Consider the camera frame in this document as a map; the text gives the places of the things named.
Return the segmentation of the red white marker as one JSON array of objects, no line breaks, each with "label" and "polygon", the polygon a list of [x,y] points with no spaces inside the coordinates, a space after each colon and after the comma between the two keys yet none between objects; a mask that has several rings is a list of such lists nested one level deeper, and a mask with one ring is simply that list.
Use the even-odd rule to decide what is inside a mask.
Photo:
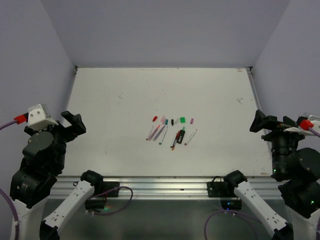
[{"label": "red white marker", "polygon": [[152,132],[153,132],[153,128],[154,128],[154,126],[152,125],[151,128],[150,128],[150,131],[149,131],[149,133],[148,133],[148,135],[147,135],[147,137],[146,137],[146,140],[147,140],[147,141],[149,140],[149,137],[150,137],[150,135],[151,135]]}]

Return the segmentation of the pink clear pen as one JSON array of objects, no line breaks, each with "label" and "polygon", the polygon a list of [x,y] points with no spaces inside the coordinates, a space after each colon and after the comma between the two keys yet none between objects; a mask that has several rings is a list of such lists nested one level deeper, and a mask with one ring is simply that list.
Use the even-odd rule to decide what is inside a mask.
[{"label": "pink clear pen", "polygon": [[151,133],[150,136],[148,137],[148,140],[149,140],[149,141],[154,137],[154,135],[155,135],[156,132],[159,130],[159,128],[160,128],[160,125],[158,125],[158,126],[152,131],[152,133]]}]

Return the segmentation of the teal white marker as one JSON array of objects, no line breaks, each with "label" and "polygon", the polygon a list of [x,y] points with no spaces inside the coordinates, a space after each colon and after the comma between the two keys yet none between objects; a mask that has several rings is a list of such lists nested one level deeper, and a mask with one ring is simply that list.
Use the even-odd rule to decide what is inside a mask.
[{"label": "teal white marker", "polygon": [[164,132],[163,132],[163,134],[162,134],[162,136],[161,136],[161,139],[160,139],[160,141],[159,141],[159,143],[158,143],[159,145],[162,145],[162,144],[163,144],[163,141],[164,141],[164,138],[165,138],[165,136],[166,136],[167,131],[168,131],[168,126],[165,126]]}]

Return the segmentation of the clear pink pen cap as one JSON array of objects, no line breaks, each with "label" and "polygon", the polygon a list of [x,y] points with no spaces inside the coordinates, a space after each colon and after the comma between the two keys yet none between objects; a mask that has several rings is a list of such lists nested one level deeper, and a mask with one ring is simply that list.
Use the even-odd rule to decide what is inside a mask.
[{"label": "clear pink pen cap", "polygon": [[165,121],[166,121],[166,116],[165,116],[165,115],[163,115],[160,121],[164,124],[164,123],[165,123]]}]

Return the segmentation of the pink white marker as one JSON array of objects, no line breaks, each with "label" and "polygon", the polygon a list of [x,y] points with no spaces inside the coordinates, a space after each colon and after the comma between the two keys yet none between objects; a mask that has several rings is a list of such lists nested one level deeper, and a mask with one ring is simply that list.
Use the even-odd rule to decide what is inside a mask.
[{"label": "pink white marker", "polygon": [[185,141],[185,143],[184,143],[184,145],[185,146],[187,146],[189,143],[190,143],[190,141],[192,140],[192,138],[195,136],[195,134],[197,133],[197,129],[195,129],[193,132],[192,132],[192,134],[187,138],[187,140]]}]

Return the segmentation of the green highlighter cap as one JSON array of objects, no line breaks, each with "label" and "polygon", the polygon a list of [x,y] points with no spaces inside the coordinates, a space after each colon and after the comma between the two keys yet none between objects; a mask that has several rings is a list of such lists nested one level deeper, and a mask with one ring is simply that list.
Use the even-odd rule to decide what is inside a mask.
[{"label": "green highlighter cap", "polygon": [[186,122],[186,118],[185,118],[185,117],[180,117],[180,122],[181,122],[182,124],[184,124],[184,123]]}]

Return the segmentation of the green black highlighter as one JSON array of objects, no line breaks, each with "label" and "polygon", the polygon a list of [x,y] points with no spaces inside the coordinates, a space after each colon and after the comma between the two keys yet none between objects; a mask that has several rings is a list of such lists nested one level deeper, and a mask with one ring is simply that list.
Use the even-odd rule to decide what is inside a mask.
[{"label": "green black highlighter", "polygon": [[183,127],[180,131],[179,131],[179,134],[178,134],[178,138],[177,138],[177,144],[181,144],[182,141],[183,141],[183,138],[185,136],[185,133],[186,133],[186,129],[185,127]]}]

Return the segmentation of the orange clear pen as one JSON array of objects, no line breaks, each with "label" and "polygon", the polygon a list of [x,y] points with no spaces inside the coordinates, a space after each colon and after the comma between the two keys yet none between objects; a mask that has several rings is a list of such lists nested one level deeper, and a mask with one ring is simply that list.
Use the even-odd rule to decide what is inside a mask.
[{"label": "orange clear pen", "polygon": [[174,142],[174,145],[173,145],[173,147],[171,148],[172,151],[173,151],[174,148],[175,148],[175,145],[176,145],[176,143],[177,143],[177,140],[178,140],[178,138],[179,138],[179,135],[177,136],[177,138],[176,138],[176,140],[175,140],[175,142]]}]

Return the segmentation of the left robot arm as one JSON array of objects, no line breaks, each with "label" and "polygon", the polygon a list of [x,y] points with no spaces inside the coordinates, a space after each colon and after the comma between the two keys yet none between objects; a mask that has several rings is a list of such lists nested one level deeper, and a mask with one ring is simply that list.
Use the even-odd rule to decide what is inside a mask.
[{"label": "left robot arm", "polygon": [[69,122],[68,127],[48,118],[41,109],[23,115],[27,118],[24,132],[30,137],[22,150],[20,168],[10,184],[12,240],[58,240],[68,221],[85,201],[103,193],[103,176],[87,170],[59,207],[43,217],[51,189],[65,166],[67,143],[86,133],[80,114],[73,115],[66,110],[61,116]]}]

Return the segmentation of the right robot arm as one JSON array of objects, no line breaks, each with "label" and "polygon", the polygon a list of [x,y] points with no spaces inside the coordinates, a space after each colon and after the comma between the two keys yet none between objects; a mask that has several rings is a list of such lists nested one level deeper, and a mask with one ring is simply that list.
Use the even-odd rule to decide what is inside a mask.
[{"label": "right robot arm", "polygon": [[306,136],[320,135],[317,115],[300,116],[292,120],[255,112],[249,128],[257,133],[268,130],[261,139],[271,144],[272,175],[280,185],[278,190],[289,210],[291,222],[279,216],[254,190],[239,170],[223,178],[223,192],[240,198],[254,213],[273,240],[318,240],[320,238],[320,153],[310,148],[298,148]]}]

